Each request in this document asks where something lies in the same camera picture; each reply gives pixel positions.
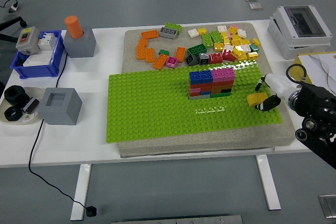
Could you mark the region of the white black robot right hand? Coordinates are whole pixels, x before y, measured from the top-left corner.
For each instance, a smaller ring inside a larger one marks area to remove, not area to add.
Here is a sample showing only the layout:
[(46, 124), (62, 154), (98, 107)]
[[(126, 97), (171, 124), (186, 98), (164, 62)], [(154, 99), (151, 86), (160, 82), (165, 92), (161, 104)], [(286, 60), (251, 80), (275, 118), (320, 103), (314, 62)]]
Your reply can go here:
[(267, 98), (261, 104), (255, 106), (255, 109), (260, 111), (274, 109), (281, 103), (281, 99), (287, 102), (291, 95), (297, 90), (287, 77), (272, 73), (266, 74), (264, 77), (260, 78), (255, 91), (258, 91), (263, 83), (271, 88), (275, 94)]

